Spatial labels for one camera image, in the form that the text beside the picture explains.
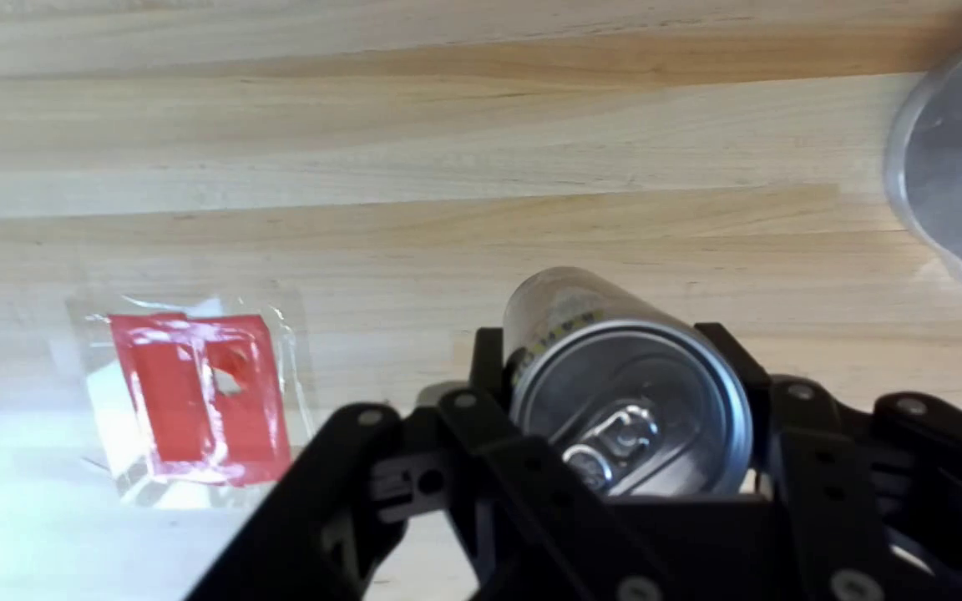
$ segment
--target can rim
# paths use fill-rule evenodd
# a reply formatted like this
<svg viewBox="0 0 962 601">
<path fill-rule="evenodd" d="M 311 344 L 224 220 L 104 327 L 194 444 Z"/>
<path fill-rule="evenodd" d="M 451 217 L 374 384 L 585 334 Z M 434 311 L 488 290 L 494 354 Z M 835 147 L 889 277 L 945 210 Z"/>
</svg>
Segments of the can rim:
<svg viewBox="0 0 962 601">
<path fill-rule="evenodd" d="M 568 337 L 561 337 L 558 344 L 551 344 L 541 357 L 534 357 L 514 391 L 511 391 L 511 421 L 524 424 L 524 414 L 531 407 L 534 387 L 538 381 L 561 361 L 568 357 L 578 344 L 591 341 L 591 337 L 605 337 L 605 334 L 618 334 L 618 331 L 635 331 L 635 334 L 651 334 L 661 337 L 665 344 L 675 344 L 681 351 L 688 351 L 695 361 L 701 361 L 705 377 L 715 381 L 715 387 L 722 391 L 722 407 L 728 411 L 728 431 L 725 431 L 725 467 L 708 477 L 708 487 L 701 487 L 701 494 L 735 494 L 748 474 L 752 464 L 752 437 L 755 437 L 755 424 L 752 424 L 752 411 L 748 411 L 748 394 L 742 387 L 742 377 L 735 374 L 735 367 L 718 354 L 718 347 L 711 347 L 698 331 L 691 331 L 688 324 L 665 324 L 665 321 L 598 321 L 588 324 Z"/>
</svg>

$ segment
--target wooden table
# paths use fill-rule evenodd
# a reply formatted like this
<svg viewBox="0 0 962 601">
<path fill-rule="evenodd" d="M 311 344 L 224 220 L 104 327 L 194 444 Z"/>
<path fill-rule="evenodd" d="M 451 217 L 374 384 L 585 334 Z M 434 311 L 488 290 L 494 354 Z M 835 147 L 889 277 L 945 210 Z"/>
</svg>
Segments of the wooden table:
<svg viewBox="0 0 962 601">
<path fill-rule="evenodd" d="M 461 377 L 551 264 L 962 404 L 962 284 L 878 177 L 959 47 L 962 0 L 0 0 L 0 598 L 180 598 L 241 521 L 84 464 L 80 287 L 291 290 L 314 411 Z M 421 531 L 377 598 L 468 591 Z"/>
</svg>

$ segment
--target can lid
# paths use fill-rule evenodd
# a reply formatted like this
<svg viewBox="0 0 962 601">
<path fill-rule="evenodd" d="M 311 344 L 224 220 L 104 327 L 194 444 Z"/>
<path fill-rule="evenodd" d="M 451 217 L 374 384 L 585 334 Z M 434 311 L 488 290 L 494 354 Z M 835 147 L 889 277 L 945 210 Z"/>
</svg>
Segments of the can lid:
<svg viewBox="0 0 962 601">
<path fill-rule="evenodd" d="M 742 381 L 681 324 L 571 334 L 518 381 L 511 417 L 601 494 L 735 494 L 752 461 Z"/>
</svg>

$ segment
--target transparent plastic wrapper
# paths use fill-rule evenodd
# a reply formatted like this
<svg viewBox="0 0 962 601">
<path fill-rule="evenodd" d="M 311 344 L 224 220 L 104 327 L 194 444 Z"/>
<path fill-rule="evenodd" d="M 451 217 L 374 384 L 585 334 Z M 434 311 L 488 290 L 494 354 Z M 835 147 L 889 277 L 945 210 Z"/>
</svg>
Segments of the transparent plastic wrapper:
<svg viewBox="0 0 962 601">
<path fill-rule="evenodd" d="M 254 508 L 314 434 L 281 287 L 84 290 L 70 317 L 124 504 Z"/>
</svg>

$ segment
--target red card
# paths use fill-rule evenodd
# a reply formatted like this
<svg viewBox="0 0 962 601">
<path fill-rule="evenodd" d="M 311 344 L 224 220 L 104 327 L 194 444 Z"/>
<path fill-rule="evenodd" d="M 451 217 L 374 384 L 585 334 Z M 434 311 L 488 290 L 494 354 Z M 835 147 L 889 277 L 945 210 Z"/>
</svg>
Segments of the red card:
<svg viewBox="0 0 962 601">
<path fill-rule="evenodd" d="M 257 314 L 114 314 L 110 331 L 154 474 L 261 484 L 287 471 L 277 357 Z"/>
</svg>

